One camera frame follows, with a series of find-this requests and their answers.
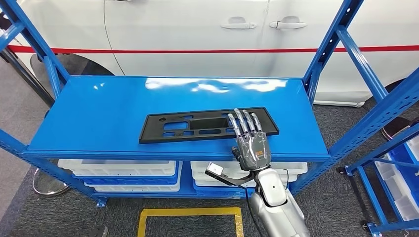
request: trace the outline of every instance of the robot finger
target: robot finger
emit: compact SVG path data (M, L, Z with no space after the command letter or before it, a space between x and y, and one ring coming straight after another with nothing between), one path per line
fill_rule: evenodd
M252 113L251 115L253 116L254 123L256 124L257 130L262 131L262 125L260 125L259 118L256 116L255 113Z
M240 125L242 126L243 132L248 133L249 132L248 126L246 125L245 120L243 119L242 113L237 108L234 109L234 112L236 112L236 114L237 114L237 118L239 119L239 122L240 122Z
M232 114L228 114L228 118L230 119L231 124L233 125L233 130L236 133L237 137L240 137L242 134L240 133L240 129L237 126L236 119Z
M249 115L249 113L247 112L247 110L243 110L243 114L245 114L245 117L248 120L248 125L249 125L250 131L255 131L255 128L254 128L254 125L253 125L253 120L252 120L251 116Z

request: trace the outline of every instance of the black cable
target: black cable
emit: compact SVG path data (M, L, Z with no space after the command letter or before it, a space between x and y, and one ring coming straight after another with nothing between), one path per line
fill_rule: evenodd
M288 174L288 170L287 169L284 169L284 170L286 170L287 171L287 185L285 186L285 190L289 190L289 188L288 188L288 181L290 180L290 175Z
M254 219L253 211L251 210L251 207L250 207L248 189L245 188L245 187L243 187L243 186L241 186L241 185L239 185L239 187L245 190L245 193L246 193L246 202L248 203L248 209L250 211L250 216L251 216L251 218L252 218L252 220L254 222L254 225L256 226L257 231L259 232L260 237L263 237L262 230L260 229L260 226L257 224L256 220Z

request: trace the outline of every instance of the robotic hand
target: robotic hand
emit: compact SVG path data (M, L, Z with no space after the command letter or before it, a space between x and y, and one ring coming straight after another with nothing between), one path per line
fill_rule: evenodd
M232 114L228 117L233 124L237 136L238 147L233 147L233 155L244 171L249 175L241 179L232 179L222 173L223 167L210 163L205 173L227 185L242 185L250 180L256 181L255 192L250 204L252 210L261 218L270 237L309 237L310 234L304 223L304 215L287 191L279 174L270 167L271 153L256 114L243 110L249 127L243 119L242 113L234 109L239 119L240 128Z

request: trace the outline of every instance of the white car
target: white car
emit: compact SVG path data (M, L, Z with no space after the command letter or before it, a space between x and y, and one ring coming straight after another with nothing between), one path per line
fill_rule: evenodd
M341 0L19 0L57 53L115 75L301 77ZM419 1L365 0L349 28L387 86L419 63ZM11 47L30 67L28 44ZM324 68L317 104L371 97L342 44Z

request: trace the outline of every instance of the blue storage rack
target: blue storage rack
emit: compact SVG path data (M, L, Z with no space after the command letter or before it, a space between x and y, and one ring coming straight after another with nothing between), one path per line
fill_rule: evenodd
M374 164L374 161L390 163L396 165L396 167L401 171L406 183L411 189L412 196L414 197L416 203L418 203L418 181L419 178L414 175L414 172L417 172L419 169L419 164L417 160L411 156L412 153L408 152L409 148L406 145L406 142L410 139L418 136L419 134L419 123L403 131L401 134L397 135L393 140L388 141L387 143L378 147L375 151L369 153L367 156L363 157L356 163L346 166L346 174L352 176L355 171L358 172L361 181L364 183L365 189L368 196L371 199L371 203L374 207L374 210L377 213L380 224L367 223L368 229L373 236L381 236L382 232L394 231L394 230L419 230L419 219L404 221L400 215L397 206L395 205L394 198L390 192L390 189L382 179L377 167L373 165L376 172L377 178L380 181L383 190L390 201L390 205L393 208L398 222L389 223L383 209L377 199L376 194L368 180L368 177L364 171L364 167ZM383 155L389 153L391 158L394 160L385 160L381 159Z
M348 33L362 2L342 2L301 78L159 78L71 76L18 3L0 0L13 23L0 37L0 49L21 33L44 62L57 98L29 145L0 130L0 147L96 200L98 206L105 206L110 197L205 198L194 189L189 161L232 160L230 149L235 140L138 144L147 114L264 106L281 130L279 135L269 137L272 160L313 162L307 173L290 184L295 195L419 100L419 68L388 93ZM339 42L377 105L326 149L311 107L320 73ZM203 90L196 88L197 83L225 91ZM241 100L243 94L250 98ZM183 160L184 167L178 192L98 193L49 162L49 158Z

